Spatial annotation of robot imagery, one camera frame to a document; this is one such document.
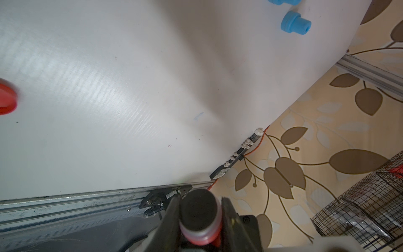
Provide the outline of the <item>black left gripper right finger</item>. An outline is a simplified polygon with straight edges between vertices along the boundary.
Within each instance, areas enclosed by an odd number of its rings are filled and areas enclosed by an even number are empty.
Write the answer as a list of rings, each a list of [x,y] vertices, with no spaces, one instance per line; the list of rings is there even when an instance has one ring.
[[[229,198],[221,199],[222,252],[262,252],[258,220],[253,215],[239,215]]]

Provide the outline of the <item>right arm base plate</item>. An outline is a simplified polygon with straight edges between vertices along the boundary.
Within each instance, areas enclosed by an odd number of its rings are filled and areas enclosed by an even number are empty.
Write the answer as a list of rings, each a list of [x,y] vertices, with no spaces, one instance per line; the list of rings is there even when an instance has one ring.
[[[139,208],[145,209],[144,215],[146,217],[155,214],[161,216],[161,211],[167,209],[169,202],[171,201],[171,197],[177,194],[183,197],[192,188],[192,185],[187,184],[183,186],[173,186],[151,190],[150,193],[141,201]]]

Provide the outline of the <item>red cap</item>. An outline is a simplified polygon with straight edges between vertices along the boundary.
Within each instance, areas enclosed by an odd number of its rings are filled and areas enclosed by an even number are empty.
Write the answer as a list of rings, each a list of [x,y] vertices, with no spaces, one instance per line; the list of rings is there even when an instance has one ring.
[[[1,79],[1,115],[12,113],[18,105],[18,94],[12,85]]]

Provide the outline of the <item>blue stamp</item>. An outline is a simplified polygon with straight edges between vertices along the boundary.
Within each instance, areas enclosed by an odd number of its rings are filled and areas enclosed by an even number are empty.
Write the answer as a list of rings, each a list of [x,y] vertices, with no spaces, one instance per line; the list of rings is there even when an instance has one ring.
[[[297,6],[301,3],[302,0],[268,0],[268,1],[275,5],[289,4],[292,6]]]
[[[305,35],[311,28],[312,22],[301,17],[294,11],[289,11],[281,22],[281,30],[286,33],[297,33]]]

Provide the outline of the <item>red stamp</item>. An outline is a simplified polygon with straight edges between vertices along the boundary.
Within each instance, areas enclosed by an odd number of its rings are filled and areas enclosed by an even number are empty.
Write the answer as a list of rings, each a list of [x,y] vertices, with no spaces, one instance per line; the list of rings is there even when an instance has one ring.
[[[219,200],[206,189],[189,192],[179,205],[179,227],[193,245],[213,243],[222,229],[222,209]]]

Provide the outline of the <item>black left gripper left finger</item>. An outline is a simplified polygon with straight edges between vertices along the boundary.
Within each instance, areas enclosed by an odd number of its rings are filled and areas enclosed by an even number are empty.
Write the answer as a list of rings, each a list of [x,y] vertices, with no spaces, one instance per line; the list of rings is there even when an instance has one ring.
[[[179,252],[181,231],[179,228],[180,203],[178,194],[171,197],[160,226],[144,250],[145,252]]]

